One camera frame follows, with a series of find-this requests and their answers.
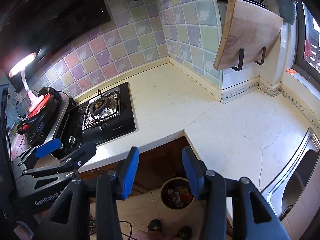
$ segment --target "blue gripper pad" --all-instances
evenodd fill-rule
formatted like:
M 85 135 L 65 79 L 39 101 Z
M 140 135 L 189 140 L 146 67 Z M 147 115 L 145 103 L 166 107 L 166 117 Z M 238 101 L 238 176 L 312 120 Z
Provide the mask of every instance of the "blue gripper pad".
M 204 174 L 190 147 L 183 148 L 182 163 L 187 174 L 191 193 L 197 200 L 200 200 L 201 194 L 205 192 Z
M 131 193 L 134 178 L 136 176 L 139 164 L 139 150 L 137 147 L 131 147 L 127 159 L 119 173 L 118 180 L 121 185 L 121 197 L 125 200 Z
M 61 141 L 58 138 L 54 138 L 51 141 L 39 146 L 36 149 L 35 157 L 36 158 L 43 158 L 48 154 L 52 153 L 53 151 L 59 149 L 61 147 Z

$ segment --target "window frame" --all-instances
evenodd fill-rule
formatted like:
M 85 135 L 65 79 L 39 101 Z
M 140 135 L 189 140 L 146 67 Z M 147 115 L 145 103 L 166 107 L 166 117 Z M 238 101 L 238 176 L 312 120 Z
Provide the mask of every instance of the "window frame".
M 292 68 L 309 81 L 320 92 L 320 73 L 306 62 L 304 49 L 306 43 L 306 21 L 301 0 L 297 3 L 297 40 L 296 40 L 296 57 Z

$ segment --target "gas stove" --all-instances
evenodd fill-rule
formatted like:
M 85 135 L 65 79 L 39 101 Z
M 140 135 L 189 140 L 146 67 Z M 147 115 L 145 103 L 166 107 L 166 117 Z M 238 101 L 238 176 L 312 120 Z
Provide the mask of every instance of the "gas stove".
M 86 142 L 93 141 L 98 147 L 135 130 L 129 83 L 105 92 L 98 90 L 97 96 L 63 115 L 57 138 L 64 148 L 53 155 L 62 159 Z

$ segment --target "stove burner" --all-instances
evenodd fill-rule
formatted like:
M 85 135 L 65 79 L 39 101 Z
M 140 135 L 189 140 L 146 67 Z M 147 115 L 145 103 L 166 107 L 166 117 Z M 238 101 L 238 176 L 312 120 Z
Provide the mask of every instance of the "stove burner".
M 93 103 L 91 103 L 91 105 L 89 107 L 89 113 L 92 116 L 97 116 L 105 108 L 109 108 L 110 104 L 111 104 L 111 100 L 109 98 L 103 96 L 103 97 L 97 99 L 96 101 L 94 101 Z

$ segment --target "window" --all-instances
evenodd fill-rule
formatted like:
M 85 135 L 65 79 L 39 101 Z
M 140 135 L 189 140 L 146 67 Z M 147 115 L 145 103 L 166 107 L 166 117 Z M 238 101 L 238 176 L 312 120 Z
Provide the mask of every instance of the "window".
M 320 91 L 320 28 L 301 0 L 297 4 L 297 40 L 292 68 Z

